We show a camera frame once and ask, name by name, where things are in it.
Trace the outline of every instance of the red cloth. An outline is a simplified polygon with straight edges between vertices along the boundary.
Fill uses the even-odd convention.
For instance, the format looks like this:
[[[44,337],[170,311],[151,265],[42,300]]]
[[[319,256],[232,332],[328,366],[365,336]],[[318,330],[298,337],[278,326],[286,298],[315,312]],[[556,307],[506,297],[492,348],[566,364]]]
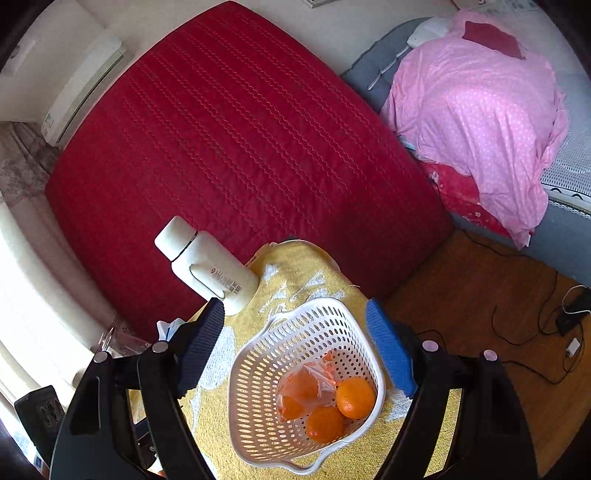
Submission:
[[[524,59],[519,49],[519,43],[514,36],[488,23],[466,22],[465,26],[466,32],[462,37],[463,39],[479,43],[491,50],[500,51],[502,54],[514,59]]]
[[[93,108],[47,197],[70,245],[139,334],[203,300],[154,238],[174,216],[242,262],[290,235],[369,297],[451,232],[421,168],[324,63],[256,13],[220,4],[166,36]]]
[[[419,163],[432,179],[433,188],[438,191],[448,212],[460,215],[475,225],[488,228],[491,232],[511,238],[500,221],[480,204],[480,193],[473,177],[460,175],[453,167],[440,163]]]

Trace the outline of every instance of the plastic bag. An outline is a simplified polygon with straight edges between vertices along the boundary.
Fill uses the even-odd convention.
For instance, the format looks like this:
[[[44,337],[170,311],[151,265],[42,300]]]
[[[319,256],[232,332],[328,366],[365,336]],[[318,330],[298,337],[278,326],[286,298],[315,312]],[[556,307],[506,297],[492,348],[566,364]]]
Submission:
[[[295,420],[329,403],[336,392],[333,354],[297,365],[277,385],[277,414],[280,421]]]

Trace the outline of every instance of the pink polka dot blanket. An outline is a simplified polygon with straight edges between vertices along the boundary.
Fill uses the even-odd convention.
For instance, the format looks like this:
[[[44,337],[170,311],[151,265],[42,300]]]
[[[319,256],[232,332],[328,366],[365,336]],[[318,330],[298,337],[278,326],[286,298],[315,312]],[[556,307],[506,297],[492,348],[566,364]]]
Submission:
[[[520,45],[523,59],[462,38],[466,22],[490,18],[460,11],[452,31],[411,51],[382,108],[390,129],[424,161],[472,176],[482,207],[522,248],[542,220],[540,183],[569,128],[549,61]]]

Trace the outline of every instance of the red pillow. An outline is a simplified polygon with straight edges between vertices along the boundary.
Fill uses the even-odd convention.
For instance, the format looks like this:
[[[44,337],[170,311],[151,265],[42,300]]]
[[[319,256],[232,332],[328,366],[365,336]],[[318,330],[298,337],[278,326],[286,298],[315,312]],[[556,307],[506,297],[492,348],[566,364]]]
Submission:
[[[466,32],[462,38],[484,45],[491,50],[500,51],[508,57],[524,59],[515,37],[499,30],[494,25],[466,22]]]

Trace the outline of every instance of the bottle label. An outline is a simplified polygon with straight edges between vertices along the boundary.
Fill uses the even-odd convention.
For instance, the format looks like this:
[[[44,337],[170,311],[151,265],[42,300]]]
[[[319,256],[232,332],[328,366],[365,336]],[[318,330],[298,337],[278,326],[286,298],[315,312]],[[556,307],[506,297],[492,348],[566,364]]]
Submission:
[[[210,270],[212,277],[226,290],[229,290],[232,293],[239,293],[242,290],[242,287],[232,280],[228,275],[222,272],[218,268],[212,268]]]

